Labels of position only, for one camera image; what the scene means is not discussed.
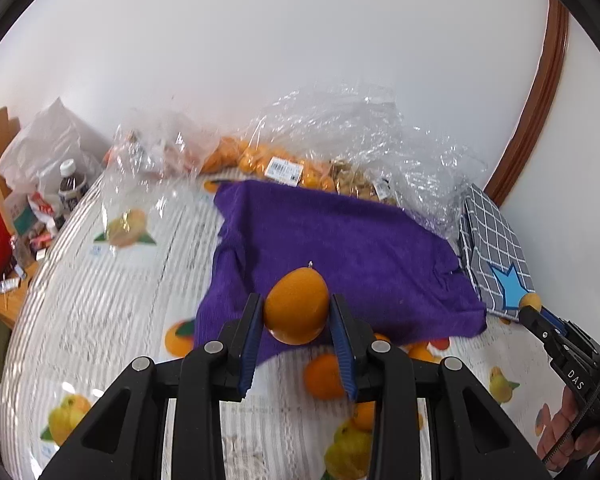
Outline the person right hand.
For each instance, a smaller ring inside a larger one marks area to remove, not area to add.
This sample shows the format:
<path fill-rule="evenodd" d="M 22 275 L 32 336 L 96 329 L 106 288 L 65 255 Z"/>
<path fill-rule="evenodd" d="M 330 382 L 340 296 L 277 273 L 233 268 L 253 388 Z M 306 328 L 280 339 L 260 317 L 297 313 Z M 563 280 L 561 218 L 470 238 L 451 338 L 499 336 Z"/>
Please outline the person right hand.
<path fill-rule="evenodd" d="M 562 405 L 555 413 L 548 425 L 544 428 L 536 452 L 539 458 L 544 458 L 550 449 L 568 430 L 571 423 L 577 418 L 579 408 L 572 391 L 566 387 L 562 392 Z M 572 460 L 588 457 L 600 449 L 600 432 L 595 428 L 585 431 L 577 440 L 569 436 L 562 442 L 562 446 L 550 456 L 546 462 L 549 471 L 561 471 Z"/>

